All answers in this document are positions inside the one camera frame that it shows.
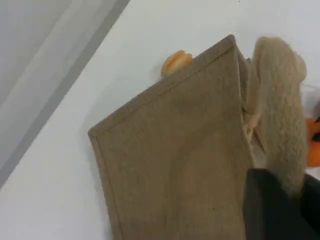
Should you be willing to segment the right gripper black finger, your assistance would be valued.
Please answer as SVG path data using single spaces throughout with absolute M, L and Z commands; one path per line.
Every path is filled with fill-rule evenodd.
M 309 124 L 310 137 L 312 141 L 320 141 L 320 118 L 312 119 Z

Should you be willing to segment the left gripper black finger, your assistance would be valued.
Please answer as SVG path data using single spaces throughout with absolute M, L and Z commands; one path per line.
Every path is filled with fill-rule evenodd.
M 320 235 L 320 181 L 306 174 L 301 198 L 301 212 L 308 224 Z
M 248 240 L 302 240 L 304 223 L 278 180 L 267 170 L 247 171 L 244 225 Z

